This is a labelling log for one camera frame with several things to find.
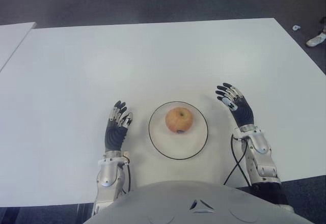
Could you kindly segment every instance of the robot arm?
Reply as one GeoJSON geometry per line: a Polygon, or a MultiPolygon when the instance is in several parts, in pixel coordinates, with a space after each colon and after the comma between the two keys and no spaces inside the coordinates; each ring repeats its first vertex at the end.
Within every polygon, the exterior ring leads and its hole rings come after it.
{"type": "Polygon", "coordinates": [[[254,125],[254,115],[243,94],[234,86],[223,83],[217,87],[218,100],[228,106],[238,128],[234,138],[242,141],[248,175],[251,181],[251,194],[293,211],[282,191],[281,180],[271,157],[271,147],[263,132],[254,125]]]}
{"type": "Polygon", "coordinates": [[[101,170],[97,176],[97,196],[92,215],[109,206],[123,192],[125,180],[123,166],[129,164],[128,152],[121,154],[121,146],[132,122],[132,113],[123,116],[125,103],[118,101],[110,114],[105,131],[105,154],[98,164],[101,170]]]}

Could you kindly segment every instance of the wire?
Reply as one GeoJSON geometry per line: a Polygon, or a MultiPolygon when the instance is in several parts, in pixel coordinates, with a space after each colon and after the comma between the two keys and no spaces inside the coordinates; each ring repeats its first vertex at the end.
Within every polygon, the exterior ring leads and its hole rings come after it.
{"type": "Polygon", "coordinates": [[[244,174],[244,172],[243,172],[243,170],[242,170],[242,168],[241,168],[241,166],[240,166],[240,164],[239,164],[239,163],[242,161],[242,159],[244,158],[244,156],[246,155],[246,151],[247,151],[247,147],[248,147],[248,142],[247,142],[246,140],[245,140],[245,142],[246,142],[246,148],[245,148],[245,150],[244,150],[244,152],[243,152],[243,154],[242,154],[240,160],[238,161],[237,158],[236,158],[236,156],[235,156],[234,149],[233,149],[233,134],[231,135],[231,151],[232,151],[233,158],[234,158],[234,160],[235,160],[235,162],[236,162],[236,165],[234,166],[234,168],[232,169],[232,171],[231,171],[230,174],[228,175],[228,177],[227,177],[227,179],[225,180],[225,182],[224,182],[223,185],[225,185],[225,184],[227,183],[227,181],[229,180],[230,176],[232,175],[232,173],[234,172],[234,170],[236,169],[236,167],[239,167],[239,169],[240,169],[240,171],[241,171],[241,173],[242,173],[244,179],[246,180],[247,185],[250,187],[250,183],[249,183],[249,181],[248,181],[246,175],[244,174]]]}
{"type": "Polygon", "coordinates": [[[128,168],[128,178],[129,178],[129,180],[128,180],[128,182],[129,182],[129,184],[128,184],[128,192],[130,192],[131,176],[130,176],[130,167],[129,167],[129,165],[127,165],[127,168],[128,168]]]}
{"type": "Polygon", "coordinates": [[[128,192],[130,192],[130,188],[131,188],[131,174],[130,174],[130,167],[129,167],[129,163],[130,163],[130,159],[124,155],[122,155],[123,157],[125,157],[128,160],[128,192]]]}

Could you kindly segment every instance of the shoe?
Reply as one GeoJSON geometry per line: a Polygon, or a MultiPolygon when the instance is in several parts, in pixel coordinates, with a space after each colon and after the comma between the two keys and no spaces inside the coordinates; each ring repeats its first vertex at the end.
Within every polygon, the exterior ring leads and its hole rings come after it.
{"type": "Polygon", "coordinates": [[[308,47],[315,47],[318,44],[322,43],[326,39],[326,33],[322,32],[318,36],[310,39],[308,42],[306,42],[306,45],[308,47]]]}

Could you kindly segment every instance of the apple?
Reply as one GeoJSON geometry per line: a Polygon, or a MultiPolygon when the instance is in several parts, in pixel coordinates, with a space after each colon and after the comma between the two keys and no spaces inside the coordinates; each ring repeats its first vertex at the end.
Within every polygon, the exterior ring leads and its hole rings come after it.
{"type": "Polygon", "coordinates": [[[167,113],[165,123],[172,132],[184,133],[193,124],[193,114],[187,108],[177,107],[167,113]]]}

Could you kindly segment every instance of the plate rim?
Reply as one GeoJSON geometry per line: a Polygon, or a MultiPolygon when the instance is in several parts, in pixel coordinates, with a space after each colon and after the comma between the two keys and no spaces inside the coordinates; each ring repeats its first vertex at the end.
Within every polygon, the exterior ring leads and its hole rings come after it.
{"type": "Polygon", "coordinates": [[[154,148],[155,148],[155,149],[156,149],[160,154],[164,155],[165,157],[167,157],[167,158],[169,158],[169,159],[184,160],[184,159],[190,159],[190,158],[196,156],[197,154],[199,154],[199,153],[203,150],[203,148],[205,147],[205,145],[206,145],[206,143],[207,143],[207,139],[208,139],[208,125],[207,125],[207,121],[206,121],[206,118],[204,117],[203,113],[201,113],[200,110],[197,109],[197,108],[196,108],[195,106],[193,106],[192,104],[187,103],[187,102],[183,102],[183,101],[170,101],[170,102],[167,102],[167,103],[164,103],[164,104],[160,105],[160,106],[157,107],[157,108],[154,110],[154,112],[152,113],[151,118],[149,119],[149,122],[148,122],[148,135],[149,135],[149,139],[151,140],[152,145],[154,146],[154,148]],[[203,147],[202,147],[202,148],[201,148],[197,153],[193,154],[192,156],[187,157],[187,158],[181,158],[181,159],[173,158],[173,157],[170,157],[170,156],[168,156],[168,155],[162,153],[162,152],[161,152],[161,151],[160,151],[160,150],[155,146],[155,144],[153,143],[153,140],[152,140],[152,137],[151,137],[151,133],[150,133],[150,130],[149,130],[149,125],[151,124],[151,120],[152,120],[152,117],[153,117],[153,115],[155,114],[155,112],[156,112],[159,108],[161,108],[162,106],[164,106],[164,105],[166,105],[166,104],[168,104],[168,103],[175,103],[175,102],[186,103],[186,104],[192,106],[193,108],[195,108],[195,109],[196,109],[196,110],[197,110],[197,111],[202,115],[202,117],[204,118],[204,121],[205,121],[205,124],[206,124],[206,128],[207,128],[206,139],[205,139],[205,143],[204,143],[203,147]]]}

